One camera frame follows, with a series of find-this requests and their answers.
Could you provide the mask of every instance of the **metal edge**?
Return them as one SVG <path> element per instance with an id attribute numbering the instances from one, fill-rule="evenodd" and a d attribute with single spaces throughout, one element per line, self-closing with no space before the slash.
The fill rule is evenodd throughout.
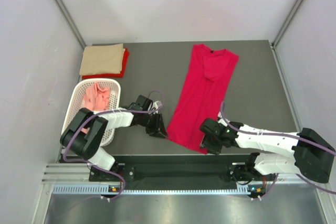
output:
<path id="1" fill-rule="evenodd" d="M 284 23 L 282 24 L 280 30 L 278 31 L 275 39 L 274 39 L 274 42 L 272 43 L 274 46 L 277 46 L 282 37 L 284 36 L 286 30 L 288 29 L 289 25 L 291 24 L 292 20 L 294 19 L 294 17 L 296 16 L 298 10 L 300 9 L 302 3 L 303 3 L 304 0 L 296 0 L 292 9 L 290 10 L 288 16 L 286 17 Z"/>
<path id="2" fill-rule="evenodd" d="M 288 85 L 288 80 L 286 78 L 286 74 L 284 72 L 283 66 L 281 64 L 281 60 L 279 57 L 279 53 L 277 51 L 277 48 L 275 46 L 273 46 L 272 44 L 270 45 L 272 52 L 273 52 L 273 56 L 274 56 L 274 60 L 276 62 L 278 71 L 279 71 L 279 75 L 281 78 L 281 82 L 283 85 L 283 88 L 285 90 L 286 93 L 286 97 L 288 100 L 288 104 L 290 107 L 290 111 L 292 113 L 293 119 L 294 119 L 294 123 L 295 126 L 297 128 L 298 131 L 300 131 L 302 129 L 302 123 L 301 123 L 301 119 L 297 110 L 297 107 L 295 105 L 295 102 L 293 100 L 293 96 L 292 93 L 290 91 L 289 85 Z M 321 187 L 331 190 L 330 184 L 322 184 L 320 185 Z M 320 190 L 316 190 L 317 194 L 318 194 L 318 198 L 320 200 L 320 204 L 324 213 L 324 216 L 327 220 L 328 224 L 333 224 L 336 223 L 336 199 L 334 195 L 328 194 L 328 193 L 324 193 Z"/>
<path id="3" fill-rule="evenodd" d="M 54 185 L 41 184 L 31 224 L 44 224 Z"/>
<path id="4" fill-rule="evenodd" d="M 321 187 L 331 190 L 329 184 L 322 185 Z M 321 207 L 328 224 L 336 223 L 336 201 L 332 194 L 325 193 L 317 190 L 317 195 L 321 202 Z"/>
<path id="5" fill-rule="evenodd" d="M 279 54 L 278 54 L 278 51 L 277 51 L 276 47 L 274 47 L 272 45 L 270 45 L 270 46 L 271 46 L 271 50 L 272 50 L 272 53 L 273 53 L 275 63 L 276 63 L 277 68 L 278 68 L 278 72 L 279 72 L 279 75 L 280 75 L 282 86 L 284 88 L 284 91 L 285 91 L 285 94 L 286 94 L 286 97 L 287 97 L 287 101 L 288 101 L 288 104 L 289 104 L 289 109 L 290 109 L 290 111 L 292 113 L 292 116 L 293 116 L 295 127 L 296 127 L 297 131 L 299 132 L 302 129 L 302 123 L 301 123 L 297 108 L 294 104 L 294 100 L 292 98 L 293 96 L 292 96 L 292 93 L 291 93 L 290 88 L 289 88 L 289 84 L 288 84 L 288 80 L 286 78 L 284 68 L 282 66 L 282 63 L 281 63 L 281 60 L 279 58 Z"/>
<path id="6" fill-rule="evenodd" d="M 60 12 L 62 13 L 64 19 L 66 20 L 66 22 L 69 25 L 70 30 L 72 31 L 73 35 L 75 36 L 75 38 L 77 39 L 79 45 L 82 47 L 82 49 L 85 48 L 86 43 L 83 40 L 82 35 L 80 34 L 75 22 L 73 21 L 73 19 L 71 18 L 71 15 L 69 13 L 69 11 L 67 10 L 63 0 L 54 0 L 57 7 L 59 8 Z"/>

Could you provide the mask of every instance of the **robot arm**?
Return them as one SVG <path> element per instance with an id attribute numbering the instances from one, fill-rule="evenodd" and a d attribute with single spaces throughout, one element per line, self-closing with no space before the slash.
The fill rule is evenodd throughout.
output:
<path id="1" fill-rule="evenodd" d="M 166 138 L 167 132 L 163 124 L 162 114 L 157 111 L 153 113 L 137 113 L 137 111 L 152 111 L 160 106 L 160 101 L 153 102 L 140 95 L 136 102 L 131 103 L 127 109 L 118 108 L 116 109 L 117 112 L 96 116 L 84 127 L 84 129 L 89 128 L 88 132 L 80 132 L 73 141 L 70 150 L 100 168 L 116 171 L 118 170 L 116 160 L 100 147 L 105 130 L 141 125 L 145 127 L 149 136 Z M 62 133 L 60 138 L 61 145 L 67 147 L 74 133 L 94 113 L 86 108 L 80 109 Z"/>
<path id="2" fill-rule="evenodd" d="M 280 132 L 257 129 L 246 124 L 230 122 L 243 132 L 230 128 L 222 118 L 218 121 L 206 119 L 200 127 L 205 133 L 201 147 L 210 153 L 219 154 L 222 147 L 255 148 L 268 153 L 252 153 L 243 167 L 237 166 L 233 171 L 236 178 L 268 175 L 273 173 L 294 173 L 319 183 L 327 183 L 334 156 L 317 147 L 281 136 Z M 303 128 L 301 132 L 286 133 L 300 136 L 334 151 L 319 134 L 312 129 Z"/>

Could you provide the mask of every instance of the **white laundry basket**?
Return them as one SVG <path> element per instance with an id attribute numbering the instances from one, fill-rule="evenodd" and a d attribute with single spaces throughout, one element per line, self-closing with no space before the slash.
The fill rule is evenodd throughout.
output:
<path id="1" fill-rule="evenodd" d="M 75 86 L 74 91 L 72 92 L 71 100 L 65 116 L 63 123 L 62 134 L 64 130 L 68 127 L 71 120 L 75 117 L 79 109 L 82 108 L 83 97 L 86 93 L 86 88 L 94 84 L 95 82 L 99 83 L 100 87 L 109 87 L 111 90 L 110 93 L 110 102 L 109 110 L 113 110 L 119 107 L 120 100 L 120 85 L 117 81 L 112 79 L 105 78 L 94 78 L 81 81 Z M 114 129 L 106 130 L 103 136 L 103 139 L 100 143 L 100 146 L 106 146 L 112 142 L 114 136 Z"/>

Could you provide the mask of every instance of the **gray table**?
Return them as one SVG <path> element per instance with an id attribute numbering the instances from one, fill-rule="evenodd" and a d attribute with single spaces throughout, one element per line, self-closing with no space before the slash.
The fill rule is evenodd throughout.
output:
<path id="1" fill-rule="evenodd" d="M 295 131 L 295 124 L 269 42 L 211 41 L 125 44 L 130 57 L 121 86 L 120 105 L 129 105 L 139 94 L 159 89 L 165 93 L 164 123 L 172 118 L 187 74 L 193 44 L 204 43 L 214 50 L 226 48 L 240 56 L 226 93 L 225 113 L 230 120 L 262 129 Z M 169 140 L 146 135 L 140 126 L 117 129 L 110 154 L 197 154 Z M 225 148 L 222 153 L 250 150 Z"/>
<path id="2" fill-rule="evenodd" d="M 233 195 L 125 195 L 111 203 L 90 199 L 55 219 L 85 197 L 53 195 L 46 223 L 327 223 L 316 190 L 307 185 L 277 185 L 262 201 Z"/>

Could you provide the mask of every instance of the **folded red cloth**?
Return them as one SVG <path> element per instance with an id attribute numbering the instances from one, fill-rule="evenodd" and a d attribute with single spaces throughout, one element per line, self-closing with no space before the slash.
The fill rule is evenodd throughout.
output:
<path id="1" fill-rule="evenodd" d="M 91 76 L 82 76 L 82 79 L 92 79 L 92 78 L 121 78 L 124 76 L 126 64 L 128 60 L 128 56 L 130 52 L 125 48 L 124 57 L 122 58 L 122 68 L 120 73 L 101 73 L 101 74 L 93 74 Z"/>
<path id="2" fill-rule="evenodd" d="M 194 45 L 180 99 L 167 128 L 168 139 L 207 153 L 199 147 L 204 136 L 200 125 L 206 118 L 217 119 L 238 59 L 226 49 L 211 50 L 205 45 Z"/>

